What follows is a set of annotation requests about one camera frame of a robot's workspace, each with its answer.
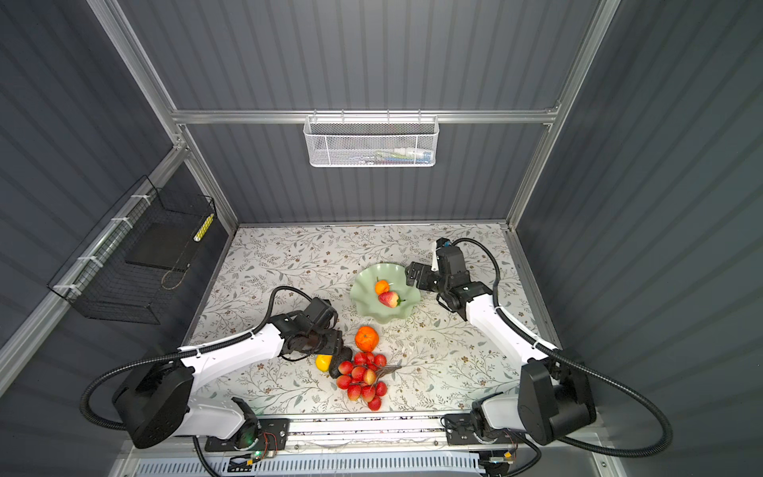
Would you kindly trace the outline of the yellow fake squash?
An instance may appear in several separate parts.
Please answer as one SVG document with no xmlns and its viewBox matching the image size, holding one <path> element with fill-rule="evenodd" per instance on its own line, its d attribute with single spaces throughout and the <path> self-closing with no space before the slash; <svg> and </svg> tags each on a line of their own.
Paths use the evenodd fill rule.
<svg viewBox="0 0 763 477">
<path fill-rule="evenodd" d="M 322 373 L 328 373 L 331 367 L 333 357 L 331 355 L 317 355 L 315 366 Z"/>
</svg>

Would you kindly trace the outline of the small fake tangerine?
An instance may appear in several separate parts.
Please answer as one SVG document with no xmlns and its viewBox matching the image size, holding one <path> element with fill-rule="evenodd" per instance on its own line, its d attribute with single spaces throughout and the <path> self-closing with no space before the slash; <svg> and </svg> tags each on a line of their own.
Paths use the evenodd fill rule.
<svg viewBox="0 0 763 477">
<path fill-rule="evenodd" d="M 390 290 L 391 286 L 389 286 L 389 282 L 387 282 L 387 280 L 379 280 L 375 284 L 375 292 L 377 295 L 382 295 L 389 292 Z"/>
</svg>

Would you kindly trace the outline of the red yellow fake peach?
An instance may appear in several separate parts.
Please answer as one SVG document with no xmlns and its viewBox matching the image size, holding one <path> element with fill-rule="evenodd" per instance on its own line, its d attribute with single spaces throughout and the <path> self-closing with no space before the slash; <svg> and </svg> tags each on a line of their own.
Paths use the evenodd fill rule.
<svg viewBox="0 0 763 477">
<path fill-rule="evenodd" d="M 397 308 L 403 303 L 403 299 L 397 294 L 397 292 L 389 291 L 382 295 L 379 295 L 379 302 L 388 308 Z"/>
</svg>

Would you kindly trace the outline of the large fake orange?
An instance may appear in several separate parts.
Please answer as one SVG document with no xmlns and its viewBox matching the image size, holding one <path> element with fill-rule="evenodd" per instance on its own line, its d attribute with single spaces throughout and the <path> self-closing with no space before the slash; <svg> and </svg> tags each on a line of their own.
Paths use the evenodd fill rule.
<svg viewBox="0 0 763 477">
<path fill-rule="evenodd" d="M 373 353 L 378 347 L 379 341 L 379 333 L 371 326 L 360 327 L 355 336 L 358 349 L 365 353 Z"/>
</svg>

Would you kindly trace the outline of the red lychee bunch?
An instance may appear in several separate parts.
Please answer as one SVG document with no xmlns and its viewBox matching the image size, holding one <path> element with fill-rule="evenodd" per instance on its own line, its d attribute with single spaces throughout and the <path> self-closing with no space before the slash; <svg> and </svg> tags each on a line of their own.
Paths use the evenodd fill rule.
<svg viewBox="0 0 763 477">
<path fill-rule="evenodd" d="M 389 385 L 383 379 L 395 375 L 401 365 L 389 363 L 383 354 L 365 352 L 355 354 L 353 362 L 351 374 L 334 379 L 336 386 L 350 401 L 362 401 L 370 411 L 379 411 L 389 393 Z"/>
</svg>

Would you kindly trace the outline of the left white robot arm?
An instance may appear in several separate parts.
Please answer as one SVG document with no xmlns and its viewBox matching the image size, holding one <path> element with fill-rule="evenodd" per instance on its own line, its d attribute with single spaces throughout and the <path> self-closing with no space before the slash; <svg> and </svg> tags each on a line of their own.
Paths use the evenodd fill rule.
<svg viewBox="0 0 763 477">
<path fill-rule="evenodd" d="M 229 339 L 182 347 L 182 358 L 130 371 L 112 403 L 139 449 L 179 436 L 215 438 L 236 450 L 262 448 L 264 431 L 243 399 L 218 401 L 198 391 L 233 371 L 292 353 L 341 352 L 342 332 L 334 328 L 337 317 L 329 301 L 314 298 L 304 310 L 270 317 Z"/>
</svg>

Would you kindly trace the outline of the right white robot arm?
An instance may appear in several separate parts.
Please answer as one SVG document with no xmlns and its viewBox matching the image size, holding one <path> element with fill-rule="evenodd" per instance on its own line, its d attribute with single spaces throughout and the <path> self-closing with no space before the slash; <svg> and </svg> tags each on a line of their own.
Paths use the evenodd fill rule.
<svg viewBox="0 0 763 477">
<path fill-rule="evenodd" d="M 459 248 L 463 242 L 484 250 L 494 266 L 491 286 L 474 280 Z M 500 268 L 486 246 L 472 238 L 440 238 L 431 245 L 431 264 L 413 262 L 405 268 L 407 284 L 434 292 L 437 303 L 487 336 L 519 369 L 516 397 L 490 396 L 475 405 L 477 434 L 488 430 L 524 431 L 538 444 L 560 440 L 596 421 L 596 409 L 586 374 L 550 357 L 540 348 L 558 348 L 538 337 L 500 303 Z"/>
</svg>

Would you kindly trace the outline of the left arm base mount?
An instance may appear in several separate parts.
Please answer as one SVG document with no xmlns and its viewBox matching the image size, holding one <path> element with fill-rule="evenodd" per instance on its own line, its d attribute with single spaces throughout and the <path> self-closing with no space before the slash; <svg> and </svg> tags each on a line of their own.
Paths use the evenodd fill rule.
<svg viewBox="0 0 763 477">
<path fill-rule="evenodd" d="M 229 439 L 208 437 L 204 451 L 260 454 L 280 451 L 285 448 L 290 423 L 289 419 L 260 419 L 257 423 L 248 421 Z"/>
</svg>

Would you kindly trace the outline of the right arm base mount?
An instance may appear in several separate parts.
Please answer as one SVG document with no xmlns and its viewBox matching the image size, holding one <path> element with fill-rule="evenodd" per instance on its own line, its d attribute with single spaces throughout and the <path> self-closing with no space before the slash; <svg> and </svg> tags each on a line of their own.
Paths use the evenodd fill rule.
<svg viewBox="0 0 763 477">
<path fill-rule="evenodd" d="M 473 413 L 449 413 L 439 419 L 449 445 L 493 445 L 502 444 L 510 447 L 519 442 L 505 430 L 488 427 L 480 417 Z"/>
</svg>

